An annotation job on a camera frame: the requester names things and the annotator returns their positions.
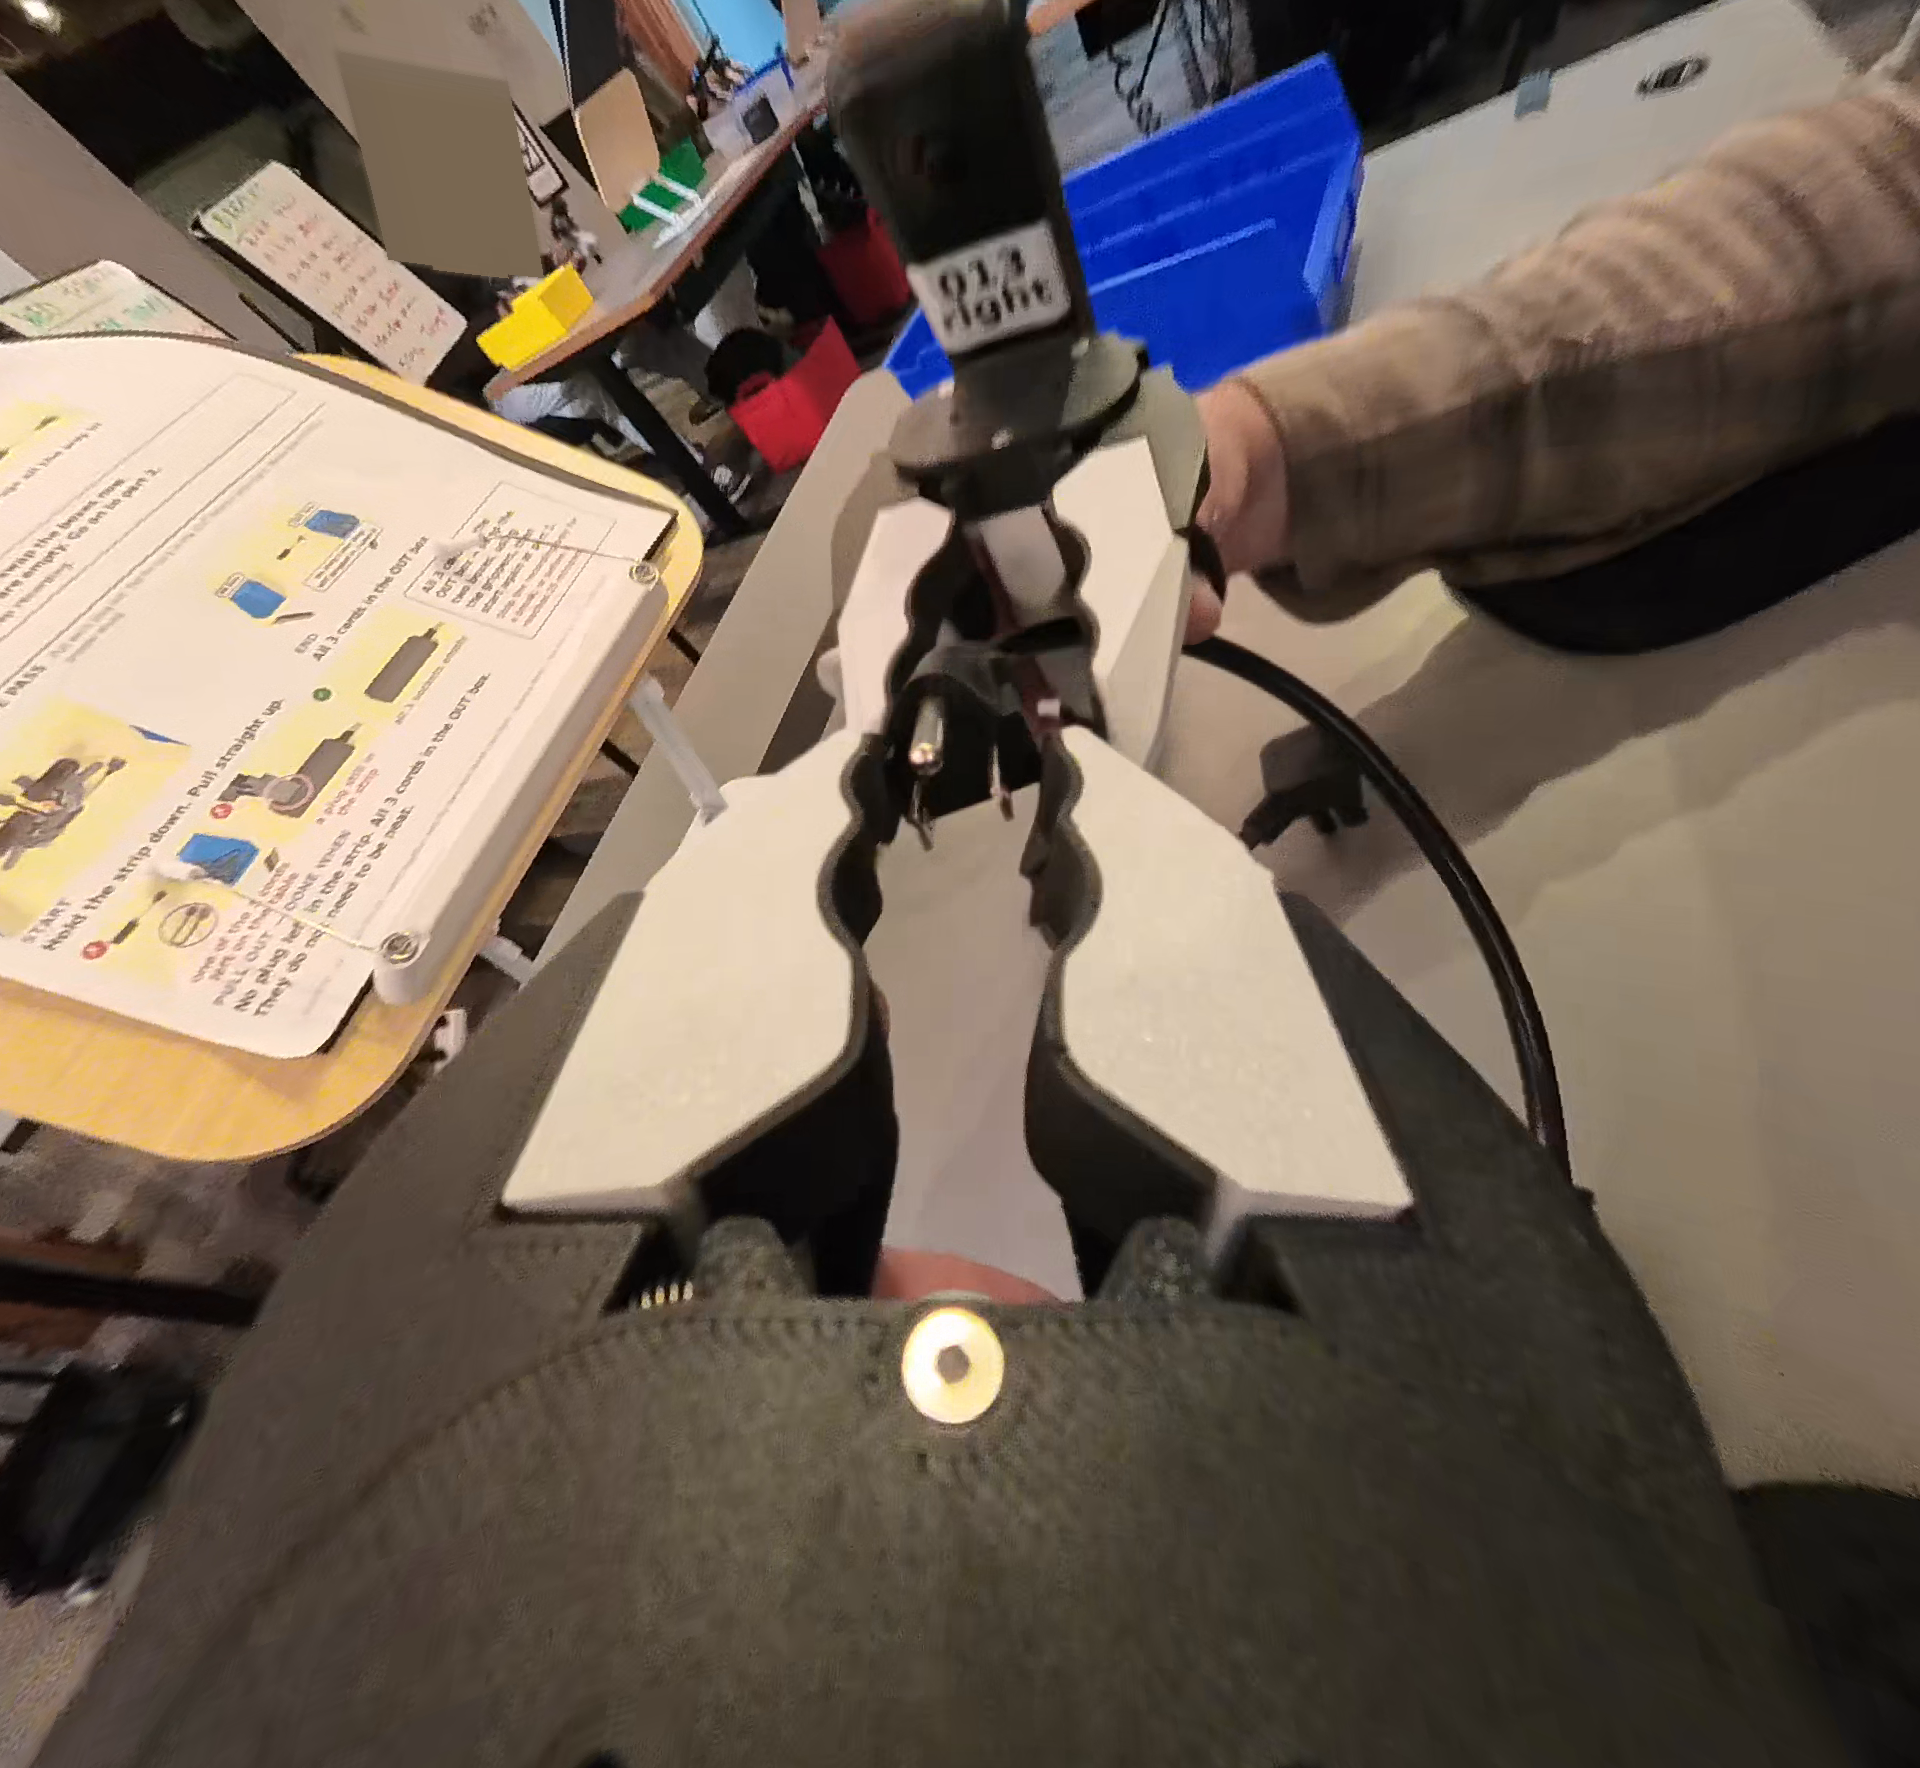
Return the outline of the wooden sheet board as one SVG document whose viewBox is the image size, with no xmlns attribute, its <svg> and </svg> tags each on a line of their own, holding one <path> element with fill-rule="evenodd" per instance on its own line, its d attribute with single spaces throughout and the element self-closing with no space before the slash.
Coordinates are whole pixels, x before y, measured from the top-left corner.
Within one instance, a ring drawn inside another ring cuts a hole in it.
<svg viewBox="0 0 1920 1768">
<path fill-rule="evenodd" d="M 366 998 L 324 1052 L 274 1060 L 4 980 L 4 1114 L 180 1164 L 254 1162 L 294 1152 L 344 1130 L 396 1088 L 438 1018 L 454 1004 L 470 964 L 498 936 L 516 890 L 602 758 L 622 700 L 646 674 L 670 624 L 680 620 L 706 554 L 692 508 L 648 470 L 622 468 L 588 448 L 562 446 L 552 436 L 534 434 L 360 360 L 314 354 L 294 356 L 292 364 L 396 412 L 438 424 L 468 444 L 540 466 L 578 488 L 668 510 L 674 528 L 652 554 L 652 564 L 664 576 L 668 616 L 642 652 L 624 696 L 594 722 L 588 754 L 542 802 L 534 832 L 514 852 L 490 904 L 430 980 L 424 998 L 402 1008 Z"/>
</svg>

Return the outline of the cardboard box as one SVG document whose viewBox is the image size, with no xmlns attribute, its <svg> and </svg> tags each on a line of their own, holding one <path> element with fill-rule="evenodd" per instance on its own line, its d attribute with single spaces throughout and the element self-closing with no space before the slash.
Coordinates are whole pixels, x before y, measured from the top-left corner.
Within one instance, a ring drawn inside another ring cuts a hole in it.
<svg viewBox="0 0 1920 1768">
<path fill-rule="evenodd" d="M 572 122 L 600 200 L 622 212 L 660 172 L 656 132 L 642 80 L 632 68 L 612 72 L 572 106 Z"/>
</svg>

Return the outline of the handwritten whiteboard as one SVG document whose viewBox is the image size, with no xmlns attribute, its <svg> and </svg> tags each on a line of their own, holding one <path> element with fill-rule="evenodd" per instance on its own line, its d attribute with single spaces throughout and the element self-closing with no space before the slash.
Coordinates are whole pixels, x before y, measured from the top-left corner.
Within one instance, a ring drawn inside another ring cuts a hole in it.
<svg viewBox="0 0 1920 1768">
<path fill-rule="evenodd" d="M 270 160 L 198 210 L 192 230 L 396 378 L 426 386 L 468 332 L 466 318 L 368 230 Z"/>
</svg>

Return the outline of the black monitor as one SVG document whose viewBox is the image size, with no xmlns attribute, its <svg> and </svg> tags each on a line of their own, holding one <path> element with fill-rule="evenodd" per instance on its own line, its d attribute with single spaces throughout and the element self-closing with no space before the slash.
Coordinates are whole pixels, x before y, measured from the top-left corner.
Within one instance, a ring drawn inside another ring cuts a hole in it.
<svg viewBox="0 0 1920 1768">
<path fill-rule="evenodd" d="M 546 0 L 566 76 L 568 106 L 582 108 L 628 64 L 620 0 Z"/>
</svg>

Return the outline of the person's right hand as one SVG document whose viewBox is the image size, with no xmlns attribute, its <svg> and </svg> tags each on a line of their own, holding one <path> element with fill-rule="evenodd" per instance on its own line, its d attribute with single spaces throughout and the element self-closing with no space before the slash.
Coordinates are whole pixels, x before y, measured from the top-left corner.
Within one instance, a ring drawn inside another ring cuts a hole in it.
<svg viewBox="0 0 1920 1768">
<path fill-rule="evenodd" d="M 1292 560 L 1292 512 L 1282 432 L 1256 388 L 1222 380 L 1198 396 L 1210 484 L 1198 528 L 1218 560 L 1220 582 L 1192 588 L 1186 638 L 1208 640 L 1226 618 L 1228 584 Z"/>
</svg>

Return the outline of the green plastic bin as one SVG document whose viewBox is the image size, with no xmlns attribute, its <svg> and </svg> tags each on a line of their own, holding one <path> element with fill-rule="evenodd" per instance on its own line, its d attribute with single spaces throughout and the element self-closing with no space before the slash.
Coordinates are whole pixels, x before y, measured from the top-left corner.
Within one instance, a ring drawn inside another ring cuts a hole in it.
<svg viewBox="0 0 1920 1768">
<path fill-rule="evenodd" d="M 658 170 L 616 210 L 628 236 L 640 236 L 694 206 L 708 184 L 708 158 L 698 138 L 666 148 Z"/>
</svg>

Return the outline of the white sheet holder bar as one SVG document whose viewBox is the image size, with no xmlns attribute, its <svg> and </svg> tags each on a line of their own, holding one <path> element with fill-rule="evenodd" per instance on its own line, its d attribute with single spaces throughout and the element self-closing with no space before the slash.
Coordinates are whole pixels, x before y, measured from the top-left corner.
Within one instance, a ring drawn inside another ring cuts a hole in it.
<svg viewBox="0 0 1920 1768">
<path fill-rule="evenodd" d="M 666 616 L 660 566 L 626 562 L 546 660 L 520 656 L 458 696 L 404 796 L 406 820 L 386 854 L 398 870 L 362 920 L 380 1004 L 418 1002 L 452 962 Z"/>
</svg>

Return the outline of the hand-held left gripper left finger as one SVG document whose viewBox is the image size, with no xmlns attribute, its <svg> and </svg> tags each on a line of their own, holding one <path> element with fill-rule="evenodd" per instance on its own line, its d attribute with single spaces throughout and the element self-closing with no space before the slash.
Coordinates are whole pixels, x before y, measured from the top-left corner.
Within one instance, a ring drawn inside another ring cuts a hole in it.
<svg viewBox="0 0 1920 1768">
<path fill-rule="evenodd" d="M 722 788 L 636 894 L 502 1184 L 516 1218 L 758 1220 L 862 1296 L 900 1158 L 866 958 L 900 830 L 882 740 L 842 728 Z"/>
</svg>

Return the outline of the printed instruction sheet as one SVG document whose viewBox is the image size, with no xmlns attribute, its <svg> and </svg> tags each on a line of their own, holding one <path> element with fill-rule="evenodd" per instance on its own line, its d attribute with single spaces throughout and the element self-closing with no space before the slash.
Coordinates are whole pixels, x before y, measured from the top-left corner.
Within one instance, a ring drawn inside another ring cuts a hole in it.
<svg viewBox="0 0 1920 1768">
<path fill-rule="evenodd" d="M 674 518 L 224 340 L 12 340 L 2 410 L 4 980 L 312 1058 L 460 694 Z"/>
</svg>

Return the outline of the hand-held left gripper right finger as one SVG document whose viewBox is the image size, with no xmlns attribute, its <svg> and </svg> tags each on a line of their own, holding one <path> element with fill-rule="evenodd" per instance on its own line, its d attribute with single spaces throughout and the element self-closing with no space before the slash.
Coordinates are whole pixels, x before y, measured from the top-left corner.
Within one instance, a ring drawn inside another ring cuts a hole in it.
<svg viewBox="0 0 1920 1768">
<path fill-rule="evenodd" d="M 1240 842 L 1088 726 L 1042 756 L 1022 852 L 1048 946 L 1024 1148 L 1094 1294 L 1174 1220 L 1228 1266 L 1256 1222 L 1414 1208 L 1284 894 Z"/>
</svg>

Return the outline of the person's right forearm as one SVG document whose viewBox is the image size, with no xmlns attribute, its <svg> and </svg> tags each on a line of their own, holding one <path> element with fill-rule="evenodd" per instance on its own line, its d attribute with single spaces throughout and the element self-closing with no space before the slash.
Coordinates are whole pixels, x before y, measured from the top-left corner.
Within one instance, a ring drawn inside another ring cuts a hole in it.
<svg viewBox="0 0 1920 1768">
<path fill-rule="evenodd" d="M 1292 560 L 1254 578 L 1314 616 L 1622 556 L 1916 418 L 1916 28 L 1834 100 L 1226 380 L 1288 472 Z"/>
</svg>

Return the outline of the blue plastic bin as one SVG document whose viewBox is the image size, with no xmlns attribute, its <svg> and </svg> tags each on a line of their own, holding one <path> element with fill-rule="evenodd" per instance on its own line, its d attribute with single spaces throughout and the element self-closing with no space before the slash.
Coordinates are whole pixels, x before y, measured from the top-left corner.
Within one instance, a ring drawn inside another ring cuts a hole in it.
<svg viewBox="0 0 1920 1768">
<path fill-rule="evenodd" d="M 1190 394 L 1322 338 L 1362 184 L 1360 126 L 1326 52 L 1068 174 L 1096 326 Z M 920 312 L 884 366 L 910 398 L 950 376 Z"/>
</svg>

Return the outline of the white folding table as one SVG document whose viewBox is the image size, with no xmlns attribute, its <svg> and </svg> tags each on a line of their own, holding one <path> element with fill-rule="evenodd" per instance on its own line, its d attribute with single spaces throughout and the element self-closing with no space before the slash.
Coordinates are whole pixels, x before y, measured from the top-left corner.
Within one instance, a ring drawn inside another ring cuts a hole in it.
<svg viewBox="0 0 1920 1768">
<path fill-rule="evenodd" d="M 1352 322 L 1452 292 L 1648 190 L 1742 124 L 1832 100 L 1854 68 L 1806 0 L 1718 0 L 1374 150 Z"/>
</svg>

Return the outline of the yellow plastic bin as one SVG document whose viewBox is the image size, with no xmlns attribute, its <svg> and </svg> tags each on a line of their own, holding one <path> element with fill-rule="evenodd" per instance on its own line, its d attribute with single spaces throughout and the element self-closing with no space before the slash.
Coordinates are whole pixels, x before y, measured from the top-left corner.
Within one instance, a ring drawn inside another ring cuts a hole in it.
<svg viewBox="0 0 1920 1768">
<path fill-rule="evenodd" d="M 524 368 L 566 340 L 592 308 L 594 296 L 580 270 L 564 264 L 516 292 L 506 314 L 476 334 L 476 346 L 494 368 Z"/>
</svg>

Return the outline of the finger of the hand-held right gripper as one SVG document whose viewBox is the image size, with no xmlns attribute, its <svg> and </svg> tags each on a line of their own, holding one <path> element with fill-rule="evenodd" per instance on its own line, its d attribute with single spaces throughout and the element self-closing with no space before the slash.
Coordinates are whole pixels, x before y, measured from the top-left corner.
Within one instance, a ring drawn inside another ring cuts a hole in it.
<svg viewBox="0 0 1920 1768">
<path fill-rule="evenodd" d="M 1050 652 L 1050 684 L 1064 722 L 1092 728 L 1142 770 L 1164 746 L 1204 476 L 1194 398 L 1180 386 L 1142 386 L 1116 438 L 1076 460 L 1050 492 L 1068 570 L 1068 644 Z"/>
<path fill-rule="evenodd" d="M 910 674 L 948 626 L 962 576 L 960 534 L 934 500 L 878 508 L 858 546 L 820 668 L 836 676 L 824 742 L 886 732 Z"/>
</svg>

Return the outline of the red bag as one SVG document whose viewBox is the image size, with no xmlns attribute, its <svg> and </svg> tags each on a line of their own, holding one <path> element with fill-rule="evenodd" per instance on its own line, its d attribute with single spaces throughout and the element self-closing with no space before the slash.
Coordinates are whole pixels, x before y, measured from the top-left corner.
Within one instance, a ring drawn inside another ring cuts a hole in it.
<svg viewBox="0 0 1920 1768">
<path fill-rule="evenodd" d="M 774 470 L 804 466 L 860 380 L 860 362 L 834 316 L 798 330 L 796 344 L 744 354 L 728 400 L 734 428 Z"/>
</svg>

